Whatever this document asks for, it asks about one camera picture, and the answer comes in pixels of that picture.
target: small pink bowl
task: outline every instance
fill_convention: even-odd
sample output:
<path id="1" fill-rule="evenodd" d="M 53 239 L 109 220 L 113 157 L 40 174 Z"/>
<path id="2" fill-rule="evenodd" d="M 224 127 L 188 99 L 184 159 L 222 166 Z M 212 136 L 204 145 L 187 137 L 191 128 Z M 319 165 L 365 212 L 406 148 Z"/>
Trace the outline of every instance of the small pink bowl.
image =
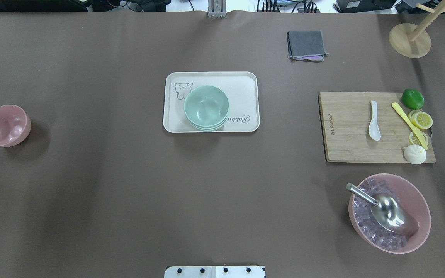
<path id="1" fill-rule="evenodd" d="M 393 174 L 375 174 L 363 180 L 360 185 L 371 178 L 375 178 L 378 181 L 384 180 L 387 183 L 389 189 L 394 192 L 397 197 L 399 197 L 399 204 L 406 210 L 407 213 L 409 213 L 417 220 L 418 231 L 410 236 L 409 241 L 406 243 L 406 246 L 401 247 L 398 250 L 385 250 L 378 247 L 377 245 L 369 241 L 369 239 L 367 239 L 362 231 L 360 231 L 360 226 L 358 226 L 358 223 L 355 220 L 355 214 L 353 210 L 353 200 L 355 198 L 355 195 L 352 194 L 348 206 L 348 212 L 350 213 L 350 220 L 351 224 L 353 224 L 354 229 L 362 237 L 362 239 L 367 241 L 370 245 L 375 246 L 376 248 L 379 248 L 385 252 L 393 254 L 406 254 L 420 248 L 420 246 L 422 246 L 422 244 L 427 240 L 431 226 L 429 206 L 427 205 L 425 198 L 422 196 L 422 193 L 420 193 L 418 189 L 409 181 Z"/>
<path id="2" fill-rule="evenodd" d="M 30 132 L 30 118 L 16 105 L 0 106 L 0 147 L 21 143 Z"/>

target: metal bracket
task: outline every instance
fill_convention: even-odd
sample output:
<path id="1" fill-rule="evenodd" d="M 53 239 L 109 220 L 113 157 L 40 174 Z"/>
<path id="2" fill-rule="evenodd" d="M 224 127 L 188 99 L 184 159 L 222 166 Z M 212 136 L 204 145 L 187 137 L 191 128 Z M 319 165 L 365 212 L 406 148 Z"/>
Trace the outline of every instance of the metal bracket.
<path id="1" fill-rule="evenodd" d="M 226 17 L 226 0 L 209 0 L 209 17 Z"/>

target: gray cloth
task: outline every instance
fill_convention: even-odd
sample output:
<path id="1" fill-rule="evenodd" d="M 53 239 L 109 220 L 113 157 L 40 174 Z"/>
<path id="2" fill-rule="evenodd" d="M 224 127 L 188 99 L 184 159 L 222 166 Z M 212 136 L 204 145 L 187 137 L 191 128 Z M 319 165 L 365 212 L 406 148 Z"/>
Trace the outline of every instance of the gray cloth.
<path id="1" fill-rule="evenodd" d="M 322 31 L 289 31 L 288 54 L 294 60 L 323 60 L 325 52 Z"/>

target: lemon slice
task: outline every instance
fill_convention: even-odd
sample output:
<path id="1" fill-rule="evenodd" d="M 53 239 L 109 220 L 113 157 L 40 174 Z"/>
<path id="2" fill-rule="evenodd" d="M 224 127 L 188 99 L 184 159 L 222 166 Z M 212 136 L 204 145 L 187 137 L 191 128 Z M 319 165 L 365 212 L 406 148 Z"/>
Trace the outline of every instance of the lemon slice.
<path id="1" fill-rule="evenodd" d="M 420 110 L 412 110 L 408 113 L 408 118 L 409 118 L 410 122 L 413 122 L 413 115 L 417 112 L 420 112 Z"/>
<path id="2" fill-rule="evenodd" d="M 413 113 L 411 118 L 411 122 L 413 123 L 413 125 L 419 129 L 429 129 L 434 123 L 432 121 L 432 117 L 423 111 Z"/>
<path id="3" fill-rule="evenodd" d="M 428 143 L 429 142 L 429 137 L 425 132 L 422 132 L 423 137 L 425 137 L 425 141 Z M 412 145 L 419 145 L 422 146 L 422 143 L 420 143 L 420 140 L 418 140 L 418 137 L 415 135 L 415 133 L 413 133 L 413 131 L 409 134 L 409 142 Z"/>

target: wooden cutting board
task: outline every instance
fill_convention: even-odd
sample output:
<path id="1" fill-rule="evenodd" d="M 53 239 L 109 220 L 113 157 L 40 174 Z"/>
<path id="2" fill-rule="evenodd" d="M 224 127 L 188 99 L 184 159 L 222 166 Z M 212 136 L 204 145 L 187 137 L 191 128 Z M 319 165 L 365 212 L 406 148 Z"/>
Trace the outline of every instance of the wooden cutting board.
<path id="1" fill-rule="evenodd" d="M 391 104 L 401 103 L 402 93 L 320 92 L 320 118 L 327 161 L 364 163 L 408 163 L 403 148 L 410 145 L 411 129 Z M 370 101 L 377 102 L 380 141 L 369 136 Z M 409 109 L 401 104 L 406 114 Z M 427 160 L 436 158 L 429 142 Z"/>

